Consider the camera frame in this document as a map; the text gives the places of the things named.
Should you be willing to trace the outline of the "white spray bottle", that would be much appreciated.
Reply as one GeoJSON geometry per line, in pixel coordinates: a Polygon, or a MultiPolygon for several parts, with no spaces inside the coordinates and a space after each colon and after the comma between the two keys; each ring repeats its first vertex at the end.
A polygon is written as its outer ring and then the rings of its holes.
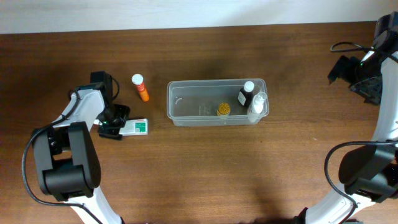
{"type": "Polygon", "coordinates": [[[248,109],[248,120],[250,123],[255,123],[262,118],[262,111],[264,109],[266,100],[267,94],[263,91],[260,91],[253,97],[248,109]]]}

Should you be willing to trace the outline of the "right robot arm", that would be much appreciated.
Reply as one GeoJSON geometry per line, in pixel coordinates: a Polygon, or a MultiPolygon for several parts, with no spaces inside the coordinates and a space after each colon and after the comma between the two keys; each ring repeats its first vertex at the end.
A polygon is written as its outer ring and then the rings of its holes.
{"type": "Polygon", "coordinates": [[[348,82],[352,92],[379,106],[376,129],[370,141],[344,142],[328,152],[324,173],[331,192],[292,223],[353,223],[360,210],[397,198],[397,12],[376,22],[370,47],[347,42],[344,50],[340,45],[333,44],[331,52],[366,55],[341,56],[328,80],[348,82]]]}

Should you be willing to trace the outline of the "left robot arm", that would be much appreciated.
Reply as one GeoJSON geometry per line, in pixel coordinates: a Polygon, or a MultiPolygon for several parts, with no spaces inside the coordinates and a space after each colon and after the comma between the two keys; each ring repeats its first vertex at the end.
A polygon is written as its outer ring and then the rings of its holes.
{"type": "Polygon", "coordinates": [[[23,176],[27,192],[42,205],[72,208],[84,223],[124,223],[100,187],[101,166],[90,130],[96,121],[112,130],[123,127],[129,108],[114,105],[113,89],[103,84],[79,86],[68,96],[60,116],[36,129],[26,146],[34,152],[40,190],[55,201],[37,198],[23,176]]]}

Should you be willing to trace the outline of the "small gold lid jar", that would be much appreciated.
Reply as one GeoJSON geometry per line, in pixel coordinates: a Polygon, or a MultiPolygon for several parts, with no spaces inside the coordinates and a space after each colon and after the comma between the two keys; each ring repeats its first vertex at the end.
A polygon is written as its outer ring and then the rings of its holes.
{"type": "Polygon", "coordinates": [[[231,112],[231,107],[228,103],[220,103],[217,109],[218,116],[228,116],[231,112]]]}

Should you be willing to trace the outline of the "white green medicine box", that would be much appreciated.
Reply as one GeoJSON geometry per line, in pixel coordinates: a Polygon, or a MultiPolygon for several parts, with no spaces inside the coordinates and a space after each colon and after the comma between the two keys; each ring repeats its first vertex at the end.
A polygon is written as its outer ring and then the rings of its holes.
{"type": "Polygon", "coordinates": [[[140,136],[148,135],[147,119],[130,119],[127,120],[124,127],[119,130],[122,136],[140,136]]]}

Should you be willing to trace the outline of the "dark brown syrup bottle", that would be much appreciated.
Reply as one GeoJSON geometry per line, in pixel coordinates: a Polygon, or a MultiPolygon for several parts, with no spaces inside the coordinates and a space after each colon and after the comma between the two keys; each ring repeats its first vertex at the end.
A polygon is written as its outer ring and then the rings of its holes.
{"type": "Polygon", "coordinates": [[[254,83],[252,81],[247,81],[243,87],[240,89],[238,94],[239,104],[248,107],[251,104],[253,98],[254,83]]]}

